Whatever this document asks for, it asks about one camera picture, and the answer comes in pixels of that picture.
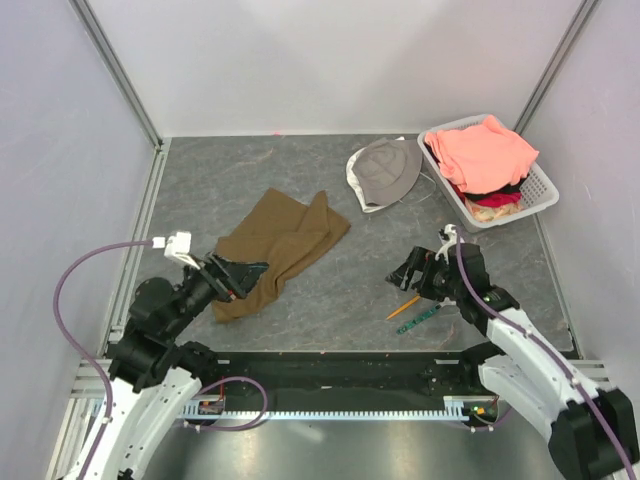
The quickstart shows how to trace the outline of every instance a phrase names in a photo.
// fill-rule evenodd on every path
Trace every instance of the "brown cloth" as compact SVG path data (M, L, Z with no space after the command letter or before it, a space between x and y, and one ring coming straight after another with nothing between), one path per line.
M270 188L228 237L218 239L215 253L234 262L267 262L244 300L213 302L219 323L259 312L276 300L287 280L327 253L351 225L329 208L326 192L311 204L297 202Z

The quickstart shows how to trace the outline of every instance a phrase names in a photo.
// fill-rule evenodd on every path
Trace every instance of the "pencil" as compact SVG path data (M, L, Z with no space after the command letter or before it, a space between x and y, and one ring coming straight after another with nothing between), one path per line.
M416 295L411 300L409 300L407 303L405 303L403 306L401 306L399 309L397 309L395 312L393 312L391 315L389 315L387 317L387 320L389 320L390 318L395 317L399 313L404 312L407 308L409 308L411 305L416 303L418 300L420 300L420 295Z

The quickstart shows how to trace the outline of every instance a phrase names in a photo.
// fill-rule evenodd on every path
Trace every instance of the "orange clothing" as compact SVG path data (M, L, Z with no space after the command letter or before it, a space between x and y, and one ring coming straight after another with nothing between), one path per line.
M440 173L461 192L495 192L529 173L538 151L493 115L464 130L428 132L425 143L440 162Z

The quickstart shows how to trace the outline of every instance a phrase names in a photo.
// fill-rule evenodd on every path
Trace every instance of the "white laundry basket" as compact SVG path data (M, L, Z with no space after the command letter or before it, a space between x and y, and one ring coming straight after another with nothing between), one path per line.
M551 183L549 177L545 175L538 164L534 163L531 166L531 170L529 170L529 176L520 188L520 192L522 193L522 199L520 200L523 206L522 211L514 213L513 215L497 218L496 220L492 220L490 222L479 222L475 218L473 218L471 212L467 210L467 207L464 205L462 200L460 200L458 195L456 195L456 192L454 192L451 184L449 183L449 180L444 178L440 173L440 167L438 166L438 163L425 147L424 137L426 136L427 132L435 133L438 130L452 130L454 128L462 130L472 125L478 125L482 123L482 121L487 116L488 115L475 115L473 117L463 118L462 120L457 120L455 122L445 123L444 125L430 128L429 130L422 132L418 136L418 144L422 149L427 168L431 171L433 179L438 184L447 201L456 211L456 214L458 215L458 217L460 217L460 220L464 224L464 227L469 232L479 232L481 230L484 230L485 228L491 228L497 225L504 225L505 223L515 222L516 220L520 220L521 218L541 212L545 208L550 207L551 205L556 203L560 198L558 189L553 183Z

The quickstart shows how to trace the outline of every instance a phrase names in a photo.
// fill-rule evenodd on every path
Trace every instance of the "white cable tray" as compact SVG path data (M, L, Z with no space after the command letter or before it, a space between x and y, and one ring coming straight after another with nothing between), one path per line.
M236 412L225 411L221 414L199 413L198 404L201 399L190 400L178 415L181 420L252 420L260 412ZM93 415L97 415L102 401L95 400ZM267 412L265 420L404 420L404 421L466 421L469 417L462 414L464 403L457 400L445 400L444 410L397 410L388 412L362 411L362 412Z

